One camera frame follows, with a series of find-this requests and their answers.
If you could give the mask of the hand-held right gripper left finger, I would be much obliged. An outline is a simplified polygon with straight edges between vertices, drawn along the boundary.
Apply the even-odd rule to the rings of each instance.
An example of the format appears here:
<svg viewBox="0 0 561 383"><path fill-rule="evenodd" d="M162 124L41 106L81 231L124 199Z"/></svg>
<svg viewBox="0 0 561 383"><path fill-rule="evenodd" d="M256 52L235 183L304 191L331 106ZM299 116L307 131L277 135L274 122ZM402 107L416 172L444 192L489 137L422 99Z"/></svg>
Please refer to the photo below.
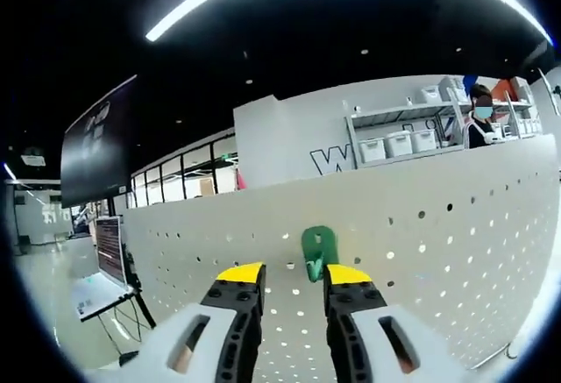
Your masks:
<svg viewBox="0 0 561 383"><path fill-rule="evenodd" d="M251 382L262 343L266 265L221 272L198 303L157 325L117 382Z"/></svg>

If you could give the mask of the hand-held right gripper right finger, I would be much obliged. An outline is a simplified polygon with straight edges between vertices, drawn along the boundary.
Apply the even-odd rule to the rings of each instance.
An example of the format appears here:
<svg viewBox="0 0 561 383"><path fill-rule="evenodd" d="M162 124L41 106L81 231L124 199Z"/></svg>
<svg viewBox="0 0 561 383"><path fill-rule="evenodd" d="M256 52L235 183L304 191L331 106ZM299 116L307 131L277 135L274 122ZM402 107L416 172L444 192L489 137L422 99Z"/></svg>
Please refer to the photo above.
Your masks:
<svg viewBox="0 0 561 383"><path fill-rule="evenodd" d="M326 341L339 382L463 382L465 368L437 332L387 304L368 274L323 268Z"/></svg>

